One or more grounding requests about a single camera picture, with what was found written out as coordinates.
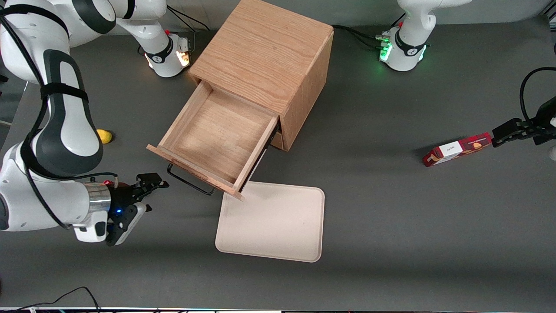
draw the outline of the wood grain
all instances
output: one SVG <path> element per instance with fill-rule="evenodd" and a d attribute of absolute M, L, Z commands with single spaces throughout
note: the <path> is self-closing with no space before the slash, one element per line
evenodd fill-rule
<path fill-rule="evenodd" d="M 291 100 L 286 113 L 280 116 L 283 150 L 290 150 L 326 83 L 333 35 L 330 33 L 321 46 L 321 50 L 316 54 L 313 64 Z"/>
<path fill-rule="evenodd" d="M 274 136 L 274 139 L 272 140 L 272 142 L 270 144 L 277 147 L 280 150 L 283 150 L 284 149 L 284 143 L 282 141 L 282 132 L 280 132 L 280 131 L 276 132 L 276 135 Z"/>
<path fill-rule="evenodd" d="M 332 27 L 260 0 L 242 0 L 190 73 L 284 114 Z"/>
<path fill-rule="evenodd" d="M 172 150 L 172 147 L 175 145 L 176 140 L 183 136 L 183 132 L 185 131 L 184 125 L 189 124 L 191 119 L 195 116 L 199 108 L 205 103 L 206 99 L 212 92 L 212 87 L 206 81 L 202 81 L 199 83 L 189 100 L 183 106 L 180 113 L 168 128 L 168 131 L 160 140 L 159 146 L 164 146 Z"/>
<path fill-rule="evenodd" d="M 245 166 L 243 170 L 237 176 L 237 180 L 234 184 L 234 188 L 237 189 L 241 188 L 245 180 L 248 179 L 247 176 L 249 175 L 249 172 L 256 165 L 257 158 L 264 150 L 266 146 L 266 142 L 269 140 L 270 136 L 272 135 L 272 132 L 276 128 L 277 123 L 278 123 L 278 116 L 276 115 L 268 123 L 268 126 L 266 127 L 265 131 L 262 133 L 261 139 L 259 139 L 259 142 L 257 142 L 257 146 L 249 156 L 247 162 L 245 162 Z"/>
<path fill-rule="evenodd" d="M 191 175 L 197 177 L 198 179 L 203 180 L 204 182 L 216 187 L 217 189 L 229 193 L 232 196 L 236 197 L 239 200 L 243 200 L 243 196 L 230 184 L 222 179 L 214 177 L 212 173 L 205 171 L 204 169 L 192 164 L 191 162 L 187 161 L 186 159 L 168 151 L 163 147 L 154 147 L 152 145 L 147 146 L 147 150 L 158 154 L 160 157 L 168 160 L 168 162 L 178 166 L 179 168 L 185 170 L 186 172 L 190 173 Z"/>
<path fill-rule="evenodd" d="M 213 91 L 168 149 L 234 184 L 272 118 Z"/>

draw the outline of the beige tray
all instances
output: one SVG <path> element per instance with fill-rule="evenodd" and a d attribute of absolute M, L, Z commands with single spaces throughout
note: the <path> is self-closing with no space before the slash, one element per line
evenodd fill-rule
<path fill-rule="evenodd" d="M 247 182 L 242 202 L 224 194 L 216 248 L 225 253 L 316 262 L 322 248 L 324 192 Z"/>

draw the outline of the wooden drawer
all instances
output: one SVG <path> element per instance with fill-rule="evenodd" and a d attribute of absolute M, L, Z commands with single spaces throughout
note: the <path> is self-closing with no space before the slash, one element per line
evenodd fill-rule
<path fill-rule="evenodd" d="M 201 81 L 157 147 L 148 150 L 243 200 L 241 189 L 278 114 Z"/>

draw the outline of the robotic arm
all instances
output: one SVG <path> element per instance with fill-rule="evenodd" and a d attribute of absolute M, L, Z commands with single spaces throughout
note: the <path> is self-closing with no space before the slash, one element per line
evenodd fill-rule
<path fill-rule="evenodd" d="M 150 207 L 140 201 L 168 187 L 157 174 L 137 183 L 80 183 L 102 158 L 81 73 L 70 47 L 110 31 L 128 30 L 162 77 L 188 65 L 187 39 L 167 35 L 156 21 L 164 0 L 8 0 L 0 28 L 6 67 L 41 85 L 48 123 L 38 130 L 44 111 L 25 141 L 11 147 L 0 171 L 0 230 L 30 231 L 73 227 L 77 239 L 122 243 Z"/>
<path fill-rule="evenodd" d="M 406 16 L 402 26 L 395 26 L 376 37 L 383 46 L 379 60 L 397 71 L 413 69 L 423 59 L 426 40 L 436 26 L 436 16 L 432 10 L 459 7 L 471 1 L 398 0 Z"/>

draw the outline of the drawer handle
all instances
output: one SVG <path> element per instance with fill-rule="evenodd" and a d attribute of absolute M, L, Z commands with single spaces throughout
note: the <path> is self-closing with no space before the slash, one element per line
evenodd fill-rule
<path fill-rule="evenodd" d="M 200 193 L 202 193 L 202 194 L 205 194 L 205 195 L 212 195 L 212 194 L 214 193 L 214 191 L 216 190 L 216 188 L 213 188 L 211 191 L 205 191 L 205 190 L 203 190 L 203 189 L 201 189 L 201 188 L 195 186 L 194 184 L 192 184 L 192 183 L 186 181 L 185 179 L 179 177 L 178 175 L 172 173 L 172 168 L 173 168 L 173 164 L 172 164 L 172 163 L 168 164 L 168 168 L 166 169 L 166 172 L 167 172 L 168 174 L 170 174 L 170 176 L 172 176 L 172 177 L 174 177 L 175 179 L 181 181 L 182 183 L 187 184 L 189 187 L 191 187 L 191 188 L 197 190 L 198 192 L 200 192 Z"/>

